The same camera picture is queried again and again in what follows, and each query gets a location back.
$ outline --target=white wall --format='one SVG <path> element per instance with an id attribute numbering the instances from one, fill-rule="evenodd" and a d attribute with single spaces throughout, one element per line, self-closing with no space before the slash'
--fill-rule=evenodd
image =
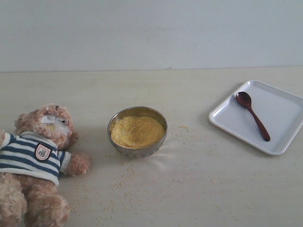
<path id="1" fill-rule="evenodd" d="M 2 0 L 0 71 L 302 65 L 303 0 Z"/>

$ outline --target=badge patch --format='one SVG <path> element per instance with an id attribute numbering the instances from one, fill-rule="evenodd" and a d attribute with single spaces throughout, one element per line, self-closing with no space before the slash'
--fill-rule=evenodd
<path id="1" fill-rule="evenodd" d="M 45 161 L 50 157 L 51 152 L 51 149 L 43 146 L 42 144 L 39 144 L 35 150 L 35 156 L 38 160 Z"/>

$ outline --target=spoon handle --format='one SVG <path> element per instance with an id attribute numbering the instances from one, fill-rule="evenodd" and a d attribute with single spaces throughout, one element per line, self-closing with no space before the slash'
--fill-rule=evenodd
<path id="1" fill-rule="evenodd" d="M 257 123 L 257 126 L 261 132 L 261 135 L 263 137 L 263 139 L 265 141 L 270 141 L 270 136 L 269 136 L 269 133 L 267 132 L 266 128 L 264 127 L 264 125 L 262 124 L 262 122 L 260 121 L 260 119 L 257 117 L 257 115 L 253 112 L 252 109 L 249 109 L 249 112 L 251 113 L 251 115 L 254 117 L 256 123 Z"/>

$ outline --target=white tray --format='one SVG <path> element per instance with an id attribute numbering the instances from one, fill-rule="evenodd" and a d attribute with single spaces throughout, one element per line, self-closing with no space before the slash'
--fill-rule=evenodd
<path id="1" fill-rule="evenodd" d="M 267 129 L 269 142 L 263 140 L 252 115 L 237 103 L 235 95 L 239 91 L 251 96 L 252 109 Z M 209 120 L 267 154 L 281 155 L 303 124 L 303 98 L 250 80 L 217 106 L 209 114 Z"/>

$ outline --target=yellow powder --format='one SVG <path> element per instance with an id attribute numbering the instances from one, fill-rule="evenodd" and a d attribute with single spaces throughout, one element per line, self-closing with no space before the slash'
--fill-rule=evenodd
<path id="1" fill-rule="evenodd" d="M 162 139 L 163 126 L 152 117 L 124 117 L 113 125 L 112 140 L 125 148 L 140 149 L 149 147 Z"/>

